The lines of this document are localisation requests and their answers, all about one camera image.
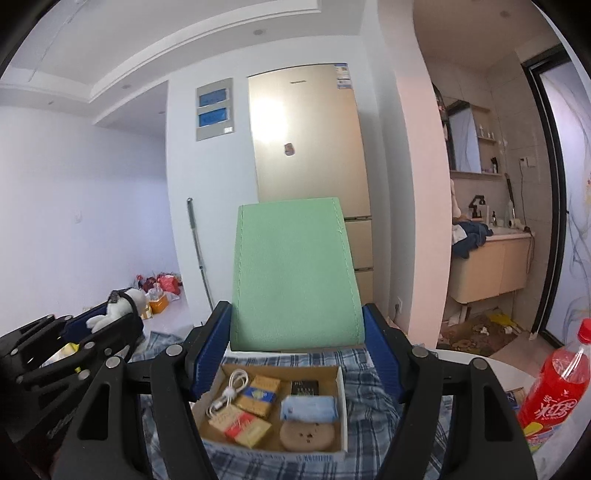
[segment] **refrigerator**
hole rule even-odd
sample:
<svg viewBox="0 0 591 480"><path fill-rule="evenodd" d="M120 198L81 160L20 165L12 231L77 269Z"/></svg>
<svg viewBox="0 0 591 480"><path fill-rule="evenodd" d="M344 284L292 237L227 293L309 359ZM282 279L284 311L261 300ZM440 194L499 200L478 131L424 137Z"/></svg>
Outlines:
<svg viewBox="0 0 591 480"><path fill-rule="evenodd" d="M249 78L260 202L338 197L359 294L373 301L371 210L359 115L346 64Z"/></svg>

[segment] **refrigerator drawer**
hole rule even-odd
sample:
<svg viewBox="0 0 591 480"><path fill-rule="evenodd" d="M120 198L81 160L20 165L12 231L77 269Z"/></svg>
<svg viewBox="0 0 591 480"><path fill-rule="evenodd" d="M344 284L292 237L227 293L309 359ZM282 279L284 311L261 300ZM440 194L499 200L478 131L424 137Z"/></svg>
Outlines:
<svg viewBox="0 0 591 480"><path fill-rule="evenodd" d="M354 268L374 266L371 220L345 222Z"/></svg>
<svg viewBox="0 0 591 480"><path fill-rule="evenodd" d="M372 303L374 301L374 271L358 271L355 272L355 277L357 278L361 305Z"/></svg>

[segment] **open cardboard tray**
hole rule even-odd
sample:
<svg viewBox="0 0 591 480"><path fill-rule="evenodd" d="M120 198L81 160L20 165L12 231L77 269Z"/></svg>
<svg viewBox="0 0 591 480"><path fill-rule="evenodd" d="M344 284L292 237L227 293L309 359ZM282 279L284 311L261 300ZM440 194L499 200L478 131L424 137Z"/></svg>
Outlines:
<svg viewBox="0 0 591 480"><path fill-rule="evenodd" d="M208 423L209 418L206 414L208 407L216 398L222 395L224 388L228 386L230 374L237 368L245 370L250 379L253 379L256 375L263 375L281 380L277 398L266 419L271 423L272 428L261 440L256 449L248 449L237 445ZM319 394L332 395L337 399L339 420L335 422L335 440L325 452L287 452L279 441L279 431L282 424L279 418L281 401L291 394L291 382L297 380L318 380ZM211 390L202 395L201 399L193 406L192 412L203 443L210 444L217 450L231 455L277 459L289 462L306 462L311 460L337 462L344 459L348 448L345 385L343 383L343 372L340 367L250 367L247 365L225 364L218 369Z"/></svg>

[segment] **bottle cap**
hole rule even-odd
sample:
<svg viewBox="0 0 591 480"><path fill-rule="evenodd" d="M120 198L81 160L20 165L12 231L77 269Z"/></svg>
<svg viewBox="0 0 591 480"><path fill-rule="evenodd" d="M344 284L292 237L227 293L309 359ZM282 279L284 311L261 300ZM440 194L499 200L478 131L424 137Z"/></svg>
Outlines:
<svg viewBox="0 0 591 480"><path fill-rule="evenodd" d="M591 343L591 319L584 319L579 327L579 333L577 334L581 343Z"/></svg>

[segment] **white charging cable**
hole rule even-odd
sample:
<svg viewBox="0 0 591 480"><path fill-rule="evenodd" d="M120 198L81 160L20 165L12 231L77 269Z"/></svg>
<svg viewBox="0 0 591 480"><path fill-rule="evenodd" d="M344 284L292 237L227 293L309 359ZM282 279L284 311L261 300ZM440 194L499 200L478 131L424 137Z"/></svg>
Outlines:
<svg viewBox="0 0 591 480"><path fill-rule="evenodd" d="M221 409L227 407L236 396L248 385L248 374L241 369L234 370L230 375L228 386L224 388L222 396L217 398L207 409L207 416L213 416Z"/></svg>

